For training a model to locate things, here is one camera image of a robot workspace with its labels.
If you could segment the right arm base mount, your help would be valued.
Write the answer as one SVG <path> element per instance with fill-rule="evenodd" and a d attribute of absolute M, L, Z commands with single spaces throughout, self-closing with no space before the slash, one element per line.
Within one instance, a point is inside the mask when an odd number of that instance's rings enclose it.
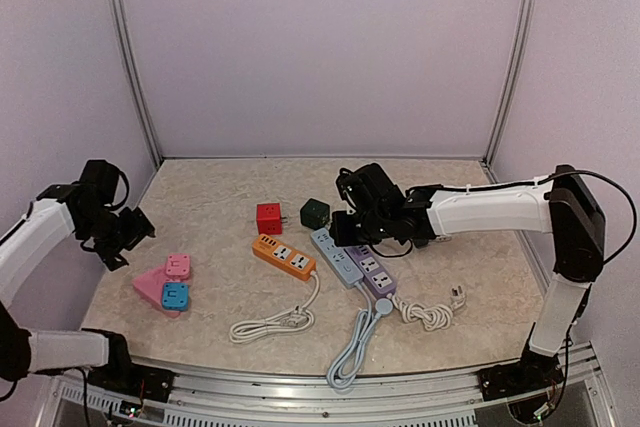
<path fill-rule="evenodd" d="M 480 369 L 477 378 L 485 402 L 549 388 L 564 381 L 558 354 L 541 355 L 528 345 L 517 361 Z"/>

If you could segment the orange power strip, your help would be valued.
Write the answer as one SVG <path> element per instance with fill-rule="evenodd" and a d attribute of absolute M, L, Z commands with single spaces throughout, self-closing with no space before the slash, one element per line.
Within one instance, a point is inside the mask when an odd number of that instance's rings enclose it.
<path fill-rule="evenodd" d="M 313 257 L 266 234 L 261 234 L 252 243 L 252 252 L 259 259 L 301 281 L 308 281 L 316 271 Z"/>

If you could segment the red cube plug adapter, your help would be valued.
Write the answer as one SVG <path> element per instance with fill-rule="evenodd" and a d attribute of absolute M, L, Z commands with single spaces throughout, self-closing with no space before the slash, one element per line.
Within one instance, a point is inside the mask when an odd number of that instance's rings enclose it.
<path fill-rule="evenodd" d="M 283 233 L 288 218 L 282 215 L 280 203 L 262 203 L 256 206 L 255 220 L 259 234 L 277 236 Z"/>

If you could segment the blue square plug adapter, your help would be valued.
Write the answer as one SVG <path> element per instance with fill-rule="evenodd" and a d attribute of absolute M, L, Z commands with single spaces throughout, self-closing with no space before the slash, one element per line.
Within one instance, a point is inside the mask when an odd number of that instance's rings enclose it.
<path fill-rule="evenodd" d="M 166 282 L 162 288 L 161 307 L 167 311 L 187 311 L 189 308 L 189 285 L 184 282 Z"/>

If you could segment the dark green cube adapter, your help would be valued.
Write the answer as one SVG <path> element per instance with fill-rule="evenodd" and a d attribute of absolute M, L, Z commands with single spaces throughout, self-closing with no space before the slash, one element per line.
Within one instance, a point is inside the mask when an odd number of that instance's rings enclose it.
<path fill-rule="evenodd" d="M 330 206 L 320 200 L 309 198 L 300 209 L 301 225 L 312 230 L 326 226 L 330 221 Z"/>

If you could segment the purple power strip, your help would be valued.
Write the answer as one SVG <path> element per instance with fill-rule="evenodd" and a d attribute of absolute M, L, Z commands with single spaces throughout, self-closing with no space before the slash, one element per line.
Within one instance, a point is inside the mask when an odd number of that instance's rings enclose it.
<path fill-rule="evenodd" d="M 351 246 L 345 250 L 363 272 L 364 284 L 376 299 L 388 298 L 396 293 L 396 280 L 367 246 Z"/>

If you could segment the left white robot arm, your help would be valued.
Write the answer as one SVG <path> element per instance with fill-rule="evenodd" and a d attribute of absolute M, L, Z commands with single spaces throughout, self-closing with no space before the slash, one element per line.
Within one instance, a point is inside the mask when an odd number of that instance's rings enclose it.
<path fill-rule="evenodd" d="M 140 371 L 125 338 L 104 330 L 29 330 L 9 307 L 41 261 L 70 236 L 110 271 L 128 264 L 133 250 L 155 227 L 139 209 L 114 207 L 113 196 L 88 184 L 52 185 L 1 238 L 1 378 L 16 383 L 30 374 L 56 375 L 94 369 L 121 392 L 133 390 Z"/>

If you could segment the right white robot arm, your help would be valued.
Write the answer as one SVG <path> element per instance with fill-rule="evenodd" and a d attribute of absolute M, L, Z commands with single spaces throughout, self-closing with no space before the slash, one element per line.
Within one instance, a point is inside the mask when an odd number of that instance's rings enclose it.
<path fill-rule="evenodd" d="M 349 211 L 336 211 L 329 233 L 339 247 L 386 239 L 413 246 L 468 232 L 531 231 L 553 238 L 555 264 L 543 307 L 527 340 L 529 353 L 511 380 L 535 389 L 551 371 L 591 286 L 613 256 L 605 252 L 606 219 L 585 183 L 606 176 L 560 164 L 548 176 L 484 186 L 431 184 L 401 190 L 377 163 L 342 169 L 336 187 Z"/>

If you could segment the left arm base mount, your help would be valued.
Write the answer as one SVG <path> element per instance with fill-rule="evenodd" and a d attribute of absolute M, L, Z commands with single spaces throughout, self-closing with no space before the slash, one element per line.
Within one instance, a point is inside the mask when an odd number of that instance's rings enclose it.
<path fill-rule="evenodd" d="M 107 363 L 92 367 L 88 374 L 92 386 L 162 403 L 168 402 L 174 380 L 171 370 L 135 363 L 124 338 L 111 338 Z"/>

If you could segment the light blue power strip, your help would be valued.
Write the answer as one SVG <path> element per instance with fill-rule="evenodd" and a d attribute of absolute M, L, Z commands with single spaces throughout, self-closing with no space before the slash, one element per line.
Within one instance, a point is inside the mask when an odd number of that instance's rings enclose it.
<path fill-rule="evenodd" d="M 334 244 L 326 228 L 311 233 L 311 241 L 345 288 L 354 288 L 363 281 L 363 273 L 342 247 Z"/>

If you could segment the pink square plug adapter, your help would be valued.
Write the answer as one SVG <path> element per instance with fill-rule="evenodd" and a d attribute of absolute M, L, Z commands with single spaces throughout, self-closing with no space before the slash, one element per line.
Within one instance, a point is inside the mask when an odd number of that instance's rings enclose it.
<path fill-rule="evenodd" d="M 188 280 L 191 277 L 191 257 L 184 253 L 170 254 L 164 266 L 164 274 L 172 280 Z"/>

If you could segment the pink triangular socket base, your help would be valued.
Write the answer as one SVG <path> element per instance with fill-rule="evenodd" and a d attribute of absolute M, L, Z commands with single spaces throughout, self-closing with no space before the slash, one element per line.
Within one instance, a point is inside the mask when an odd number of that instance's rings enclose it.
<path fill-rule="evenodd" d="M 189 279 L 184 281 L 172 280 L 164 274 L 164 266 L 159 266 L 136 277 L 132 285 L 136 293 L 152 307 L 170 318 L 177 318 L 182 312 L 167 311 L 161 307 L 162 288 L 166 282 L 184 282 L 188 284 Z"/>

